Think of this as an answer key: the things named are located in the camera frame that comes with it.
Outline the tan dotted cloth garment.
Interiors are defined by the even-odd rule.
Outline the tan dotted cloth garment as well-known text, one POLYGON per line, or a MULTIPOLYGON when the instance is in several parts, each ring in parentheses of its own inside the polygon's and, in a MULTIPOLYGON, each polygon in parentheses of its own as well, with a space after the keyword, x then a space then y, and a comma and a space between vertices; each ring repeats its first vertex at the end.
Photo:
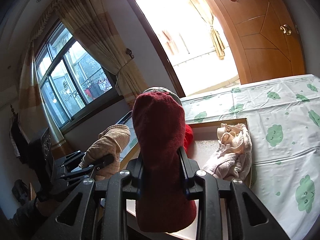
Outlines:
POLYGON ((95 141, 85 152, 79 167, 87 168, 94 161, 101 159, 105 155, 111 154, 114 161, 100 169, 95 176, 95 180, 111 178, 120 169, 120 154, 130 141, 130 129, 126 125, 117 124, 109 126, 98 135, 95 141))

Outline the dark red knit garment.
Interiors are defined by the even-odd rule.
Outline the dark red knit garment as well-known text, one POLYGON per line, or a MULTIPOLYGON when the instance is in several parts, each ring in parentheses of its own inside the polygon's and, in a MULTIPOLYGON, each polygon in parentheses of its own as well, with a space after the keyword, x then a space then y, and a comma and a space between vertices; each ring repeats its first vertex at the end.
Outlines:
POLYGON ((178 149, 185 137, 185 113, 169 94, 147 92, 135 101, 133 127, 143 160, 142 195, 136 201, 138 226, 144 232, 180 231, 196 218, 180 181, 178 149))

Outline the white pink cloth garment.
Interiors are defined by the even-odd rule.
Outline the white pink cloth garment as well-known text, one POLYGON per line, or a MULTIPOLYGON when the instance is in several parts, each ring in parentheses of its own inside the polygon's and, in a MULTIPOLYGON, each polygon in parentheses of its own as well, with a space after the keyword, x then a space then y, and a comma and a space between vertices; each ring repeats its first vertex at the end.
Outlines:
POLYGON ((218 179, 232 180, 238 178, 244 181, 252 165, 252 147, 245 154, 229 153, 221 156, 220 153, 218 148, 217 152, 206 161, 202 169, 218 179))

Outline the cream beige small garment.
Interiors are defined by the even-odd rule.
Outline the cream beige small garment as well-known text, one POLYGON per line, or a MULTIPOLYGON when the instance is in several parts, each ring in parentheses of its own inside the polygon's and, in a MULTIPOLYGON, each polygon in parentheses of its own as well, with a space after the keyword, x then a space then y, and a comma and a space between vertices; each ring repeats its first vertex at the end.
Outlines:
POLYGON ((251 150, 251 139, 245 124, 221 123, 217 129, 220 155, 229 153, 245 154, 251 150))

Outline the bright red fleece garment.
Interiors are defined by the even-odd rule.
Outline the bright red fleece garment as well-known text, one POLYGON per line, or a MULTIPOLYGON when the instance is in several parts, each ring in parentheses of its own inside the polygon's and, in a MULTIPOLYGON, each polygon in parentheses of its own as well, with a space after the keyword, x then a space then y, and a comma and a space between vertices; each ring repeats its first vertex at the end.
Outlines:
POLYGON ((189 147, 193 143, 194 140, 194 134, 192 128, 186 124, 185 125, 185 134, 184 134, 184 142, 183 142, 183 147, 185 152, 188 152, 189 147))

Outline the grey knit garment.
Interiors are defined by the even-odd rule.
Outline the grey knit garment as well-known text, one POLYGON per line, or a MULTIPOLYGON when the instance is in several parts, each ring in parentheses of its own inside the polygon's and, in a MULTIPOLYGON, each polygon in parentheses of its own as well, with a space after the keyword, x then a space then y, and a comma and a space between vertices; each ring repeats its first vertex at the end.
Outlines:
POLYGON ((174 92, 168 90, 167 88, 164 88, 164 87, 150 87, 150 88, 144 90, 143 94, 151 93, 151 92, 160 92, 160 93, 167 94, 167 95, 171 96, 180 106, 182 106, 180 98, 174 92))

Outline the hanging dark clothes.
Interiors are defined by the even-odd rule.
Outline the hanging dark clothes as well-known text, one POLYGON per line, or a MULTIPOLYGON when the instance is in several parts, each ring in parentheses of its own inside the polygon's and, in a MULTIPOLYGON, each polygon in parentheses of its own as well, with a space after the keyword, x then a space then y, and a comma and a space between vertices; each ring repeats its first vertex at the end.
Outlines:
POLYGON ((12 117, 10 118, 9 137, 11 144, 14 148, 14 154, 16 158, 20 160, 22 164, 27 163, 28 142, 21 132, 18 114, 15 113, 13 106, 10 106, 12 117))

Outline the beige striped curtain left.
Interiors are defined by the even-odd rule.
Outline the beige striped curtain left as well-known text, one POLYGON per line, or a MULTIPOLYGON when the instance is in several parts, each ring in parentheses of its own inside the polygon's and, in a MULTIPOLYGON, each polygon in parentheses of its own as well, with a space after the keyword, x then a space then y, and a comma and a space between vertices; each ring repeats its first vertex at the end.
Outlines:
POLYGON ((29 43, 23 61, 18 108, 20 128, 27 142, 31 142, 39 131, 48 128, 52 142, 52 154, 55 159, 74 152, 62 135, 48 107, 44 104, 37 80, 33 42, 29 43))

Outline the black smartphone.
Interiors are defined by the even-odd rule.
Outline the black smartphone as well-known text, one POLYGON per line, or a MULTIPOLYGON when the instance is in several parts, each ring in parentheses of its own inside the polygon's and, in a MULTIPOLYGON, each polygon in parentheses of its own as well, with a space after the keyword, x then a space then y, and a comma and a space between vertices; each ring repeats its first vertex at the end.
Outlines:
POLYGON ((132 111, 129 111, 116 123, 116 125, 126 124, 126 122, 131 118, 131 116, 132 116, 132 111))

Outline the large framed window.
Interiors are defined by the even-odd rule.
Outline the large framed window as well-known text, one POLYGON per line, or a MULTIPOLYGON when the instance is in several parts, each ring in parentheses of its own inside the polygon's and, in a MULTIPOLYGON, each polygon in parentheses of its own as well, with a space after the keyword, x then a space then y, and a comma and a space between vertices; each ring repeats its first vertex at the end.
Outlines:
POLYGON ((61 21, 54 23, 36 54, 45 106, 66 130, 119 98, 116 77, 85 51, 61 21))

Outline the shallow cardboard box tray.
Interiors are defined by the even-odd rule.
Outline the shallow cardboard box tray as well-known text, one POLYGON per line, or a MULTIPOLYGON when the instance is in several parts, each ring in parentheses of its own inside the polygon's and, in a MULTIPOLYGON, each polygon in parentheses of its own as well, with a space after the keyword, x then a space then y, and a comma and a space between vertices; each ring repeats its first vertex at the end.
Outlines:
MULTIPOLYGON (((221 122, 213 121, 213 122, 204 122, 200 124, 192 124, 191 128, 194 132, 194 140, 191 144, 188 152, 186 153, 189 159, 195 160, 201 170, 204 167, 205 162, 210 158, 210 156, 217 152, 219 148, 218 138, 217 138, 217 128, 220 127, 221 122)), ((251 176, 248 175, 246 179, 243 181, 248 187, 251 182, 251 176)), ((127 200, 126 201, 126 210, 127 210, 127 227, 130 226, 134 230, 138 229, 137 219, 131 213, 131 207, 133 207, 133 202, 135 200, 127 200)), ((158 232, 158 233, 146 233, 147 236, 152 239, 197 239, 197 219, 198 219, 198 207, 199 202, 195 200, 197 205, 197 215, 196 219, 183 230, 180 230, 175 233, 167 233, 167 232, 158 232)), ((223 233, 223 239, 227 238, 227 233, 223 233)))

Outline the beige striped curtain right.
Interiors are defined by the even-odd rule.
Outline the beige striped curtain right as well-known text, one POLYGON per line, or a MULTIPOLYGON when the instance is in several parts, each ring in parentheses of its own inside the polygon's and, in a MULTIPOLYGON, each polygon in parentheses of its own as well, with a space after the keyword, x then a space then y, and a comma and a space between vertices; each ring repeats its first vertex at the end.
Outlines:
POLYGON ((102 0, 64 0, 56 14, 82 47, 116 77, 116 90, 128 106, 147 88, 102 0))

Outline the pleated curtain valance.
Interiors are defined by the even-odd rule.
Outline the pleated curtain valance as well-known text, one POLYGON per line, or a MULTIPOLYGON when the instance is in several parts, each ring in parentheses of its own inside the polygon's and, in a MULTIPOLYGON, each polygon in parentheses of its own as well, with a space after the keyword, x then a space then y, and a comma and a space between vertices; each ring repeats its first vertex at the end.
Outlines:
POLYGON ((31 32, 29 42, 33 42, 41 35, 52 13, 58 10, 58 7, 63 3, 63 1, 64 0, 52 0, 48 7, 46 7, 31 32))

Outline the balcony yellow curtain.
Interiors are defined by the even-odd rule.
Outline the balcony yellow curtain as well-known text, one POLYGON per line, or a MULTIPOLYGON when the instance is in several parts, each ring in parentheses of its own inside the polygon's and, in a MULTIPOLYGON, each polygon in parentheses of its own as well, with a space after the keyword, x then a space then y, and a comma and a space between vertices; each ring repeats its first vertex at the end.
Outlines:
POLYGON ((207 25, 217 57, 220 60, 224 60, 225 45, 221 40, 219 32, 214 27, 215 15, 207 0, 189 0, 189 2, 195 8, 199 16, 204 20, 205 24, 207 25))

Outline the curtain tieback wall hook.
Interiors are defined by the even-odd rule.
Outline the curtain tieback wall hook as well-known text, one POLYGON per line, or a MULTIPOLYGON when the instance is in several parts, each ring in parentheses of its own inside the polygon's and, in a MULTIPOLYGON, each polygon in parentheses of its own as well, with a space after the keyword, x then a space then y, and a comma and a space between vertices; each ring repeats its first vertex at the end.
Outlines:
POLYGON ((133 52, 132 52, 131 49, 126 48, 125 53, 126 53, 126 55, 129 55, 129 57, 130 57, 131 59, 134 59, 134 58, 135 58, 135 56, 133 55, 133 52))

